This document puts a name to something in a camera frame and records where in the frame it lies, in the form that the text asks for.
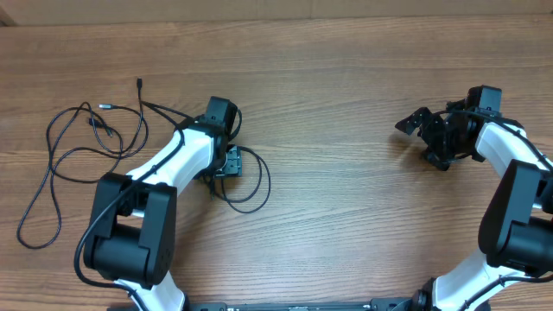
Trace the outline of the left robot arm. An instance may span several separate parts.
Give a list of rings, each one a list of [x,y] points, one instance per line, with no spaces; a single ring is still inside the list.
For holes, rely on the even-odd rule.
[[[200,175],[227,163],[238,107],[210,98],[206,112],[175,126],[170,142],[126,175],[108,173],[97,185],[90,225],[74,263],[126,291],[137,310],[186,310],[188,299],[171,276],[179,194]]]

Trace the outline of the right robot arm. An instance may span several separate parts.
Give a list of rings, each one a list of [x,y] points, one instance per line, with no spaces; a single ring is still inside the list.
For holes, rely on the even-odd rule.
[[[470,157],[489,162],[500,183],[480,222],[477,250],[394,309],[488,310],[490,299],[515,283],[551,282],[552,223],[532,212],[552,212],[552,161],[521,123],[502,115],[501,99],[501,89],[476,86],[442,111],[421,107],[396,123],[422,138],[423,158],[434,167],[446,171]]]

